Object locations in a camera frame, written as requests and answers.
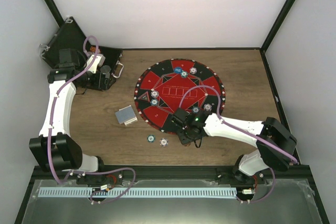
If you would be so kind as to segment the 50 chips mat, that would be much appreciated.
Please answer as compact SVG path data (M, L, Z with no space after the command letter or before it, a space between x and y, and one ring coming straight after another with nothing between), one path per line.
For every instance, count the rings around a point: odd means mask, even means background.
M196 106L193 107L193 108L192 108L192 112L195 113L195 114L197 114L197 113L199 112L199 108L196 107Z

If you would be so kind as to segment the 10 chips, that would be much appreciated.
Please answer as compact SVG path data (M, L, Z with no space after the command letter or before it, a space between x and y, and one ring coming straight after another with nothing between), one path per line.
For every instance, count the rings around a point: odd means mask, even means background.
M159 96L159 93L158 93L157 91L152 91L152 92L151 92L151 96L152 96L153 98L157 98L157 97Z
M197 69L192 67L190 68L190 74L196 74L197 73Z

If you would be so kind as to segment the blue orange 10 chip stack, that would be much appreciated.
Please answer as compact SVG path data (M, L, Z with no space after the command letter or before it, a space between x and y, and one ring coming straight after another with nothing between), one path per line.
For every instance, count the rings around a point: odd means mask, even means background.
M168 145L168 140L166 139L166 138L162 138L162 139L160 139L160 145L162 146L162 147L166 147L167 145Z

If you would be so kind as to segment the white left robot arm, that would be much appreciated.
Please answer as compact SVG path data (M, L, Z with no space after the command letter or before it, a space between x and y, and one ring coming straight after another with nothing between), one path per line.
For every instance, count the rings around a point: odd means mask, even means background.
M83 66L80 56L86 60ZM84 154L71 138L70 114L78 87L110 88L109 72L100 72L105 57L101 53L85 52L82 55L73 49L62 49L59 58L60 63L47 77L49 101L45 121L38 136L29 140L29 149L43 172L89 173L95 184L102 184L107 178L107 170L101 167L100 157Z

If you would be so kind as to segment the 50 chips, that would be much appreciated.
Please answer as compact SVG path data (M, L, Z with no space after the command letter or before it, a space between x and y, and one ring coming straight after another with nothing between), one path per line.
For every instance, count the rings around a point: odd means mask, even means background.
M182 77L182 78L187 78L187 77L188 77L188 72L186 72L186 71L182 71L182 72L181 72L181 77Z
M152 99L151 101L150 101L150 104L152 105L152 106L156 106L156 105L158 105L158 100L157 99Z

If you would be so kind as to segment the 10 chips mat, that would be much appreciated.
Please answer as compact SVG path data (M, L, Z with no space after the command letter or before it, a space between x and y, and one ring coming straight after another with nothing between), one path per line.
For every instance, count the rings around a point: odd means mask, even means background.
M205 104L204 105L204 110L205 111L211 111L212 110L212 106L210 104Z

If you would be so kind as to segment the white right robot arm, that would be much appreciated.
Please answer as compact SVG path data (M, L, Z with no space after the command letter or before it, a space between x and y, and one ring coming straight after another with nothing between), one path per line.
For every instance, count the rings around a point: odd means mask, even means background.
M176 133L182 145L201 142L208 136L229 138L254 147L253 152L241 155L233 168L233 177L241 184L262 170L285 172L290 164L299 163L294 156L296 138L271 117L264 121L244 121L208 111L188 113L178 109L172 122L177 125Z

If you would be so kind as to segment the blue green 50 chip stack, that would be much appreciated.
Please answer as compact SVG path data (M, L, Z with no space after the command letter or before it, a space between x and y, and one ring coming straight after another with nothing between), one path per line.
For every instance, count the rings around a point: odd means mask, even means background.
M149 135L149 136L147 137L147 141L148 141L149 143L153 143L153 142L155 141L155 136L154 136L154 135Z

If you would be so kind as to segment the blue small blind button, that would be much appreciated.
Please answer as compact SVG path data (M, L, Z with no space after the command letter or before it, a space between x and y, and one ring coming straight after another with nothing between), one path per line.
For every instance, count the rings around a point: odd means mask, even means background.
M174 73L180 74L183 71L181 67L174 68Z

